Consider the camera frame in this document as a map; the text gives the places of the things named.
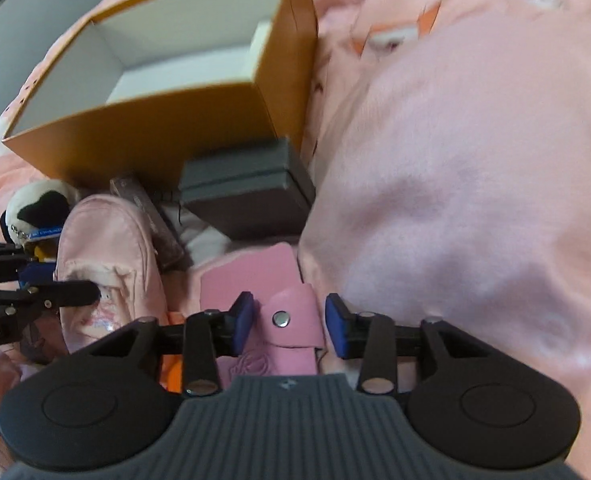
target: plush toy ear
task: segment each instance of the plush toy ear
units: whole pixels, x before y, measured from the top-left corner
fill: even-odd
[[[6,216],[7,212],[3,211],[2,216],[0,216],[0,231],[2,231],[2,236],[4,237],[4,240],[8,244],[13,244],[13,240],[11,238],[11,235],[9,234],[9,228],[7,227]]]

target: open cardboard box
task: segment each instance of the open cardboard box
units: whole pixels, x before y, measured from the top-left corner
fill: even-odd
[[[47,176],[176,186],[185,160],[288,137],[317,39],[312,0],[128,0],[90,18],[4,139]]]

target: pink wallet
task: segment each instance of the pink wallet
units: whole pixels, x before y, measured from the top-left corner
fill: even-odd
[[[280,243],[205,272],[200,308],[228,310],[245,290],[256,300],[256,320],[242,355],[218,358],[223,387],[238,375],[315,375],[315,350],[325,346],[322,320],[291,246]]]

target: pink bag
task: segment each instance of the pink bag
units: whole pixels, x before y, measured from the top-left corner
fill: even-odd
[[[71,352],[138,317],[168,323],[148,222],[121,198],[93,195],[73,209],[60,238],[55,278],[91,280],[101,291],[92,306],[61,309]]]

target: pink bedsheet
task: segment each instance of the pink bedsheet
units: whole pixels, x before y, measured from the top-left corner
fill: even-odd
[[[584,413],[569,463],[591,479],[591,0],[315,4],[304,277],[320,300],[339,292],[400,322],[442,314],[562,381]],[[40,177],[0,143],[0,213]],[[203,226],[186,241],[198,265],[165,277],[185,315],[232,250]],[[0,392],[23,366],[6,350]],[[352,372],[333,351],[322,368]]]

